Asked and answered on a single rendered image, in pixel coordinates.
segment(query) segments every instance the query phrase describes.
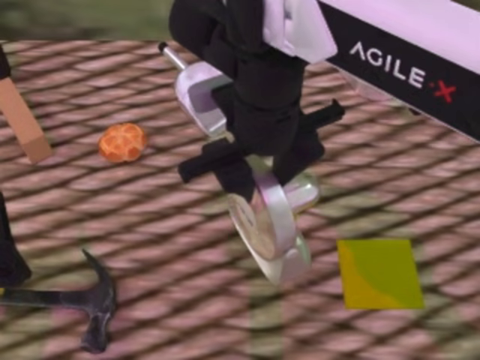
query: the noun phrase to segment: yellow square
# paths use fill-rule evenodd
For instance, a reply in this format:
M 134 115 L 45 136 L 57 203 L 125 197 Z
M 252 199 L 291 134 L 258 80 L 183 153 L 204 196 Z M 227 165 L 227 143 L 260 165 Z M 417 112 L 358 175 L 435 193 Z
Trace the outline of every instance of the yellow square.
M 339 240 L 337 248 L 347 309 L 425 307 L 410 240 Z

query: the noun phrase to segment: green background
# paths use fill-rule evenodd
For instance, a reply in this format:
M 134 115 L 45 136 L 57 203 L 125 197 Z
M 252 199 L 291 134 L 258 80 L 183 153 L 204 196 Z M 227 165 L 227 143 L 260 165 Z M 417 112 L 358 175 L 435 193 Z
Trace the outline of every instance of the green background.
M 163 40 L 173 0 L 0 0 L 2 40 Z M 459 0 L 480 10 L 480 0 Z

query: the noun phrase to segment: brick pavement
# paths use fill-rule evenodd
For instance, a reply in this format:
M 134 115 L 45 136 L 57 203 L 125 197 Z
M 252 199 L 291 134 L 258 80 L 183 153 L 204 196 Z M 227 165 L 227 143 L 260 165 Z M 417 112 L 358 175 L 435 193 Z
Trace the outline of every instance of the brick pavement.
M 349 111 L 320 133 L 328 153 L 311 172 L 325 194 L 299 219 L 313 270 L 276 290 L 236 238 L 212 177 L 183 185 L 176 174 L 204 139 L 179 111 L 176 72 L 155 44 L 5 47 L 55 148 L 32 166 L 0 125 L 0 187 L 35 272 L 28 285 L 90 284 L 88 248 L 115 276 L 120 310 L 109 350 L 92 357 L 77 349 L 81 315 L 8 308 L 3 359 L 478 358 L 480 148 L 469 140 L 394 101 L 361 99 L 327 65 L 309 68 L 304 107 L 335 97 Z M 97 155 L 117 122 L 148 133 L 136 163 Z M 386 236 L 413 239 L 427 308 L 344 310 L 335 239 Z

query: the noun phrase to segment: brown block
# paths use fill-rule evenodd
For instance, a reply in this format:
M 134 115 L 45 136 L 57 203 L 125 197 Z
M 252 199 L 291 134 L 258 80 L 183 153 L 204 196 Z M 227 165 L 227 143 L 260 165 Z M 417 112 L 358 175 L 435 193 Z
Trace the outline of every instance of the brown block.
M 33 164 L 53 154 L 37 119 L 10 77 L 0 80 L 0 110 Z

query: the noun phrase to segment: orange ball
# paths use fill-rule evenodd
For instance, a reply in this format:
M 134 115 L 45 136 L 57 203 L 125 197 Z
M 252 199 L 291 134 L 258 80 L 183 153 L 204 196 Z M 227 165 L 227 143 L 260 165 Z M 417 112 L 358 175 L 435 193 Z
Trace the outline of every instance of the orange ball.
M 145 131 L 130 122 L 110 126 L 98 141 L 100 155 L 113 163 L 135 161 L 147 145 Z

